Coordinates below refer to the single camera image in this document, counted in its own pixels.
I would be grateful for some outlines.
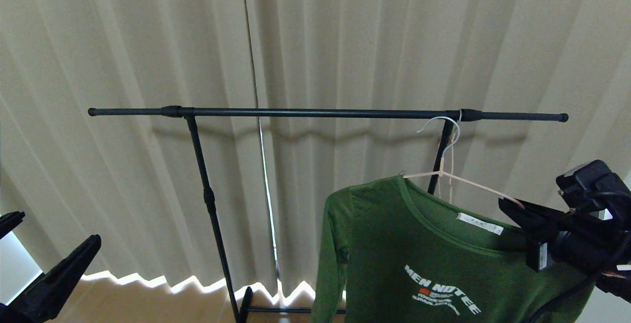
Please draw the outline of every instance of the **white clothing tag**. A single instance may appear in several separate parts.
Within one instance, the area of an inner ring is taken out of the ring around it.
[[[484,222],[484,220],[477,219],[471,215],[467,215],[466,213],[458,213],[456,219],[462,220],[463,222],[467,222],[469,224],[473,224],[476,227],[486,229],[487,231],[495,233],[496,235],[501,235],[502,231],[504,230],[502,226],[498,226],[489,222]]]

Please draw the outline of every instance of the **green shirt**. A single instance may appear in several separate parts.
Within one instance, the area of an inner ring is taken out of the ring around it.
[[[562,263],[535,273],[524,248],[522,229],[401,175],[345,188],[326,201],[312,321],[333,320],[346,286],[347,323],[520,323],[585,278]],[[592,288],[537,323],[574,322]]]

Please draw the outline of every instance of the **horizontal black rod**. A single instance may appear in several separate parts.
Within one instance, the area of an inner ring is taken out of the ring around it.
[[[559,121],[566,113],[482,112],[474,109],[448,111],[389,110],[389,109],[258,109],[258,108],[90,108],[90,116],[153,114],[168,117],[185,116],[260,116],[260,117],[335,117],[335,118],[407,118],[429,119],[446,116],[461,121],[478,119],[521,119],[529,121]]]
[[[268,312],[268,313],[311,313],[311,309],[268,309],[266,307],[250,307],[250,312]],[[347,310],[336,310],[335,314],[346,314]]]

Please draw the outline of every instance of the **shirt neckline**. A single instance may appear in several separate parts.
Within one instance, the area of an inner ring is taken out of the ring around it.
[[[399,188],[399,192],[401,193],[401,197],[403,197],[403,202],[405,203],[405,205],[408,208],[408,210],[412,213],[412,215],[414,215],[414,217],[416,217],[416,219],[421,223],[421,225],[423,225],[425,228],[427,228],[429,231],[431,231],[435,235],[440,236],[440,238],[450,242],[451,244],[457,245],[458,247],[460,247],[462,249],[465,249],[466,251],[472,251],[472,252],[477,253],[477,254],[482,254],[482,255],[487,255],[487,256],[495,256],[495,257],[503,257],[503,258],[514,257],[515,255],[523,255],[523,253],[524,253],[523,251],[498,251],[496,249],[489,249],[489,248],[485,248],[485,247],[480,247],[478,245],[474,245],[474,244],[465,242],[464,240],[456,238],[453,235],[450,235],[449,233],[446,233],[445,231],[442,231],[441,229],[437,228],[437,226],[435,226],[430,220],[428,220],[419,211],[419,209],[417,208],[417,204],[415,204],[414,201],[412,200],[412,196],[410,195],[410,190],[418,193],[419,195],[421,195],[424,198],[428,199],[430,202],[433,202],[433,204],[436,204],[438,206],[442,206],[444,208],[448,208],[449,210],[453,211],[455,214],[457,214],[457,213],[465,213],[465,214],[471,215],[471,216],[473,216],[475,218],[484,220],[485,222],[489,222],[489,223],[493,223],[493,224],[496,224],[498,226],[501,226],[505,230],[512,231],[514,233],[517,233],[518,235],[525,235],[524,231],[521,228],[512,226],[511,224],[500,222],[499,220],[487,218],[487,217],[484,217],[482,215],[478,215],[476,213],[472,213],[472,212],[469,212],[467,210],[458,208],[457,206],[454,206],[452,204],[449,204],[448,202],[446,202],[444,200],[441,200],[438,197],[435,197],[434,195],[428,193],[427,191],[423,190],[422,188],[419,188],[412,181],[410,181],[408,179],[405,179],[403,177],[403,175],[397,175],[395,177],[395,181],[396,181],[396,184],[397,184],[397,186]]]

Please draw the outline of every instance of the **shirt sleeve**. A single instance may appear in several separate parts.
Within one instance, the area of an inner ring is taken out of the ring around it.
[[[347,282],[352,203],[347,191],[333,193],[325,204],[318,261],[313,323],[331,323]]]

